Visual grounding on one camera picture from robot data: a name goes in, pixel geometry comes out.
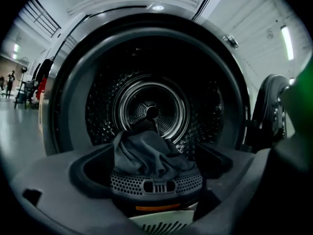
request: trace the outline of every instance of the red object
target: red object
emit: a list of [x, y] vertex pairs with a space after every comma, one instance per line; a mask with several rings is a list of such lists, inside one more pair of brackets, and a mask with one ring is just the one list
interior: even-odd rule
[[39, 87], [38, 87], [38, 90], [37, 90], [36, 98], [37, 98], [38, 100], [40, 100], [40, 94], [41, 94], [41, 92], [44, 92], [44, 90], [45, 90], [45, 84], [46, 84], [46, 82], [47, 82], [47, 79], [44, 77], [44, 78], [42, 79], [42, 81], [41, 81]]

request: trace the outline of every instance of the person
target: person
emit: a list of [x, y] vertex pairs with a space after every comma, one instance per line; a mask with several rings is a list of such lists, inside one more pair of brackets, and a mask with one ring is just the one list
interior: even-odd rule
[[4, 90], [4, 76], [0, 77], [0, 95], [2, 95], [2, 91]]
[[13, 82], [15, 80], [15, 70], [13, 70], [12, 72], [10, 72], [8, 74], [8, 83], [7, 83], [7, 86], [6, 86], [6, 95], [5, 95], [5, 98], [7, 98], [9, 96], [10, 98], [10, 94], [11, 94], [11, 90], [12, 90], [12, 86], [13, 86]]

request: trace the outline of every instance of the ceiling light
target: ceiling light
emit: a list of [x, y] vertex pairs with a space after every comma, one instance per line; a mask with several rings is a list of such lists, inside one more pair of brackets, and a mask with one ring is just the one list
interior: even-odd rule
[[154, 7], [152, 7], [153, 10], [156, 10], [156, 11], [160, 11], [160, 10], [164, 10], [164, 7], [162, 5], [156, 5]]
[[293, 49], [292, 49], [292, 42], [291, 42], [288, 27], [286, 25], [284, 25], [280, 29], [282, 30], [282, 33], [284, 36], [284, 40], [285, 40], [285, 44], [286, 44], [286, 48], [287, 48], [288, 60], [292, 60], [293, 59]]
[[292, 77], [291, 79], [289, 79], [289, 83], [290, 83], [290, 85], [293, 85], [294, 84], [294, 82], [295, 82], [295, 79]]
[[19, 51], [19, 46], [17, 44], [14, 44], [14, 51]]

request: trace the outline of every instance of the orange strip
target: orange strip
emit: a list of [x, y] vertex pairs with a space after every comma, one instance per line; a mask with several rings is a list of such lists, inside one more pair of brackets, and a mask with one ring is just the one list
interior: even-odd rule
[[179, 207], [180, 204], [174, 204], [170, 206], [136, 206], [138, 211], [164, 211], [172, 208]]

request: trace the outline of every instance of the machine door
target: machine door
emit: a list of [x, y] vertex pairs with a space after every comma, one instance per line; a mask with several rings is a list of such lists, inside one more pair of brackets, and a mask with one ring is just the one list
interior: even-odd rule
[[286, 137], [285, 109], [279, 97], [288, 86], [288, 79], [281, 75], [271, 74], [263, 81], [252, 121], [247, 124], [246, 145], [253, 152]]

